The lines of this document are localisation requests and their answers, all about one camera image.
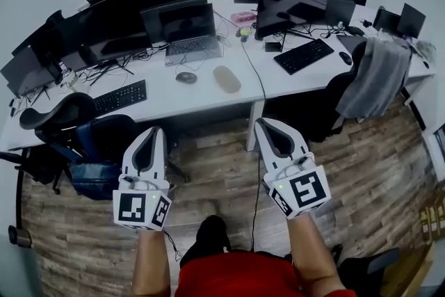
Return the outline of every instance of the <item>gray cloth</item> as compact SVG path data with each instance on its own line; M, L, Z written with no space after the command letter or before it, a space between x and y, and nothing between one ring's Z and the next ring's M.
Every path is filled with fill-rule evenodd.
M357 77L346 88L337 112L345 118L382 116L405 85L410 65L406 41L369 38Z

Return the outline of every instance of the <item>wood plank floor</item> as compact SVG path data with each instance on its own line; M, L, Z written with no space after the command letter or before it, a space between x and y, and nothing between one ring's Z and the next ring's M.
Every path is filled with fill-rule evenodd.
M233 247L250 249L258 184L258 154L245 151L248 124L234 120L184 135L172 160L191 177L182 184L166 231L185 252L199 224L218 214ZM436 179L412 113L397 98L383 118L348 122L340 135L313 144L327 172L332 200L316 212L326 244L342 243L343 257L371 255L421 243L419 205ZM113 224L111 202L79 197L65 179L61 195L25 179L22 215L40 256L47 296L128 296L136 233ZM286 221L261 189L255 249L289 253ZM168 243L173 290L179 263Z

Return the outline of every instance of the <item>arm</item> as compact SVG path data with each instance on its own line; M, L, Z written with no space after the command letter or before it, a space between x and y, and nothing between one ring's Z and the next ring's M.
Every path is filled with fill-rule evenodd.
M287 222L293 267L309 297L324 297L345 289L331 254L312 217L303 214Z
M170 269L163 232L139 232L132 289L134 296L170 296Z

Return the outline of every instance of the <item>white desk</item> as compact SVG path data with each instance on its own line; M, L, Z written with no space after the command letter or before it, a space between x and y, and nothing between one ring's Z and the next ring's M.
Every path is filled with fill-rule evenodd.
M233 0L211 0L211 3L213 8L227 19L233 13L256 8L252 4L234 4ZM356 7L351 25L360 27L361 23L355 21L356 19L373 21L374 17L375 10L358 6ZM128 106L109 114L126 114L136 122L205 111L232 104L252 103L247 149L248 151L253 150L255 143L253 123L263 113L264 94L258 77L243 51L240 38L235 36L238 28L229 22L224 21L224 23L219 16L215 15L215 24L218 32L223 35L228 34L227 40L231 47L225 47L223 58L206 60L196 72L198 80L193 85L180 83L175 80L176 66L166 67L164 63L165 52L161 52L154 55L147 62L130 62L127 68L135 73L134 76L127 74L123 70L113 70L91 87L89 94L92 97L98 97L121 86L145 79L147 84L147 100L145 102ZM365 29L365 31L369 35L373 35L372 32L375 32L371 28ZM289 41L289 43L285 44L285 48L294 48L309 42L307 39L292 35L288 35L286 41ZM336 75L347 72L350 66L347 66L338 55L340 51L347 50L337 40L336 36L331 36L331 38L325 41L335 50L335 53L289 76L273 60L273 57L277 54L266 53L264 51L264 42L256 41L254 34L252 34L244 44L244 47L255 70L259 73L261 82L264 85L266 98L318 90L326 87ZM200 64L201 62L197 61L188 65L196 69ZM216 83L213 77L213 69L219 65L227 66L238 77L242 83L242 88L239 92L227 94ZM177 72L181 71L190 72L187 67L178 68ZM436 74L436 70L433 66L427 69L418 56L413 57L410 78L428 78L434 74ZM60 88L60 86L50 88L48 93L51 101L45 95L42 95L33 108L39 112L50 111L67 95L65 91L66 89ZM33 130L26 131L20 128L19 115L16 115L14 118L9 118L8 116L0 138L0 150L13 150L40 144L41 141L34 135Z

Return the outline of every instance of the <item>red shirt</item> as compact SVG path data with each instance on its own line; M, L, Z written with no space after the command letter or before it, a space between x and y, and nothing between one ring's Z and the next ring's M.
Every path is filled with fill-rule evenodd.
M188 262L181 269L175 294L175 297L248 296L304 297L289 262L251 252L231 252ZM356 297L349 290L327 296Z

